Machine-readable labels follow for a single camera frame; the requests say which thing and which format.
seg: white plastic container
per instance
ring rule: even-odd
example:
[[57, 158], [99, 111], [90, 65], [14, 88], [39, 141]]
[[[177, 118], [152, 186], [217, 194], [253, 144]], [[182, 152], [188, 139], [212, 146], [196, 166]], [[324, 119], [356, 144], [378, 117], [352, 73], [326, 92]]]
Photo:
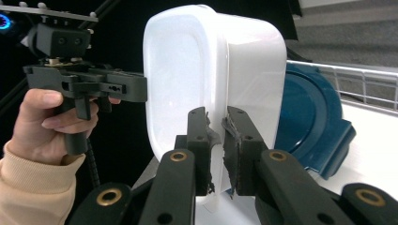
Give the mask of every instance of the white plastic container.
[[[144, 71], [147, 130], [156, 158], [174, 149], [176, 135], [187, 134], [188, 112], [202, 106], [222, 141], [222, 119], [226, 107], [233, 106], [249, 114], [272, 148], [285, 65], [283, 37], [268, 22], [216, 13], [207, 6], [177, 7], [152, 17], [145, 28]], [[213, 197], [230, 188], [222, 157], [222, 144], [214, 146]]]

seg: finger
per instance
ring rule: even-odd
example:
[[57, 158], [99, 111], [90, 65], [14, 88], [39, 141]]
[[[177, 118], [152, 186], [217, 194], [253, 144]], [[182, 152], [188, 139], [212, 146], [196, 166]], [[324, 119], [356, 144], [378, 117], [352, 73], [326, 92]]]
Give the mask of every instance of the finger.
[[62, 104], [62, 94], [53, 90], [30, 89], [20, 107], [20, 117], [24, 121], [35, 121], [47, 115], [45, 109], [51, 109]]
[[79, 123], [72, 124], [66, 127], [57, 127], [54, 130], [67, 134], [81, 133], [93, 129], [99, 121], [99, 118], [95, 115], [91, 120], [82, 120]]
[[[90, 102], [91, 117], [97, 115], [99, 107], [96, 103]], [[47, 118], [41, 124], [44, 128], [61, 128], [80, 123], [84, 120], [77, 118], [76, 109], [71, 109], [56, 116]]]

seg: metal railing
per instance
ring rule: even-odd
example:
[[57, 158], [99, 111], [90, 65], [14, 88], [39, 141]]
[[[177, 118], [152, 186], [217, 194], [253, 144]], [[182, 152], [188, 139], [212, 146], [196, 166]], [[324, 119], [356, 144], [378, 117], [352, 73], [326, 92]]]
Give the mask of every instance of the metal railing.
[[398, 115], [398, 72], [291, 60], [287, 63], [318, 68], [320, 74], [333, 85], [342, 102]]

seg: blue plastic object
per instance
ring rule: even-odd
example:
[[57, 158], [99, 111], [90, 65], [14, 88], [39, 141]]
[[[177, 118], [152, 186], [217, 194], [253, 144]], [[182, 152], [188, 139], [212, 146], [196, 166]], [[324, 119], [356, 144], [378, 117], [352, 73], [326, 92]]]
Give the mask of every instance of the blue plastic object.
[[11, 26], [11, 20], [3, 14], [0, 14], [0, 30], [9, 29]]
[[288, 64], [275, 149], [328, 179], [340, 168], [355, 135], [342, 119], [337, 93], [318, 69]]

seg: human hand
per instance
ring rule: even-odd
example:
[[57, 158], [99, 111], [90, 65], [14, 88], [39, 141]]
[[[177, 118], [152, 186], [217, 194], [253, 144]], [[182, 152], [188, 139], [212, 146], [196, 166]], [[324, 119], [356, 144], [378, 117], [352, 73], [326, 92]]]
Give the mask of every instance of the human hand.
[[[110, 99], [112, 103], [119, 100]], [[86, 132], [87, 137], [98, 122], [99, 107], [90, 101], [91, 120], [76, 117], [76, 110], [54, 115], [62, 104], [62, 94], [53, 90], [30, 89], [20, 106], [8, 151], [17, 157], [39, 163], [60, 165], [67, 154], [64, 133]]]

